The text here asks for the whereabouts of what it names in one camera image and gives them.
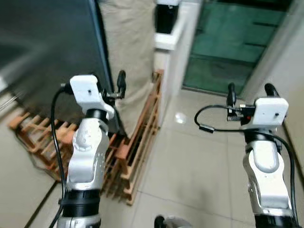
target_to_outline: doorframe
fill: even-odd
[[[262,59],[259,61],[257,67],[245,84],[240,95],[241,98],[247,102],[252,102],[256,98],[281,54],[285,51],[292,37],[301,25],[300,22],[303,20],[303,15],[304,1],[294,0],[271,44],[266,52],[264,52]]]

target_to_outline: green glass door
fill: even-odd
[[[199,16],[184,88],[240,94],[292,0],[209,0]]]

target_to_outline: wooden rack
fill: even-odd
[[[105,155],[102,193],[107,197],[134,203],[151,145],[158,131],[158,105],[161,97],[162,73],[154,73],[154,86],[130,139],[109,134],[110,146]],[[72,138],[78,126],[55,120],[57,139],[65,172],[72,156]],[[28,152],[43,163],[55,180],[60,181],[56,151],[48,118],[25,112],[10,122],[9,127],[26,146]]]

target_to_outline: tiled floor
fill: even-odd
[[[102,228],[153,228],[158,214],[182,217],[196,228],[255,227],[247,176],[242,167],[244,139],[238,134],[200,132],[193,117],[208,104],[225,104],[225,98],[182,91],[172,99],[135,204],[129,207],[102,198]],[[185,115],[184,123],[175,121],[176,113]],[[201,121],[218,127],[228,126],[225,119],[225,111],[221,110],[200,117]],[[298,214],[303,222],[304,194],[298,179],[296,186]],[[50,201],[57,202],[59,197],[60,188]],[[47,227],[56,212],[54,204],[48,206],[32,228]]]

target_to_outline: glass door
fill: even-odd
[[[209,0],[199,16],[183,88],[240,94],[292,0]]]

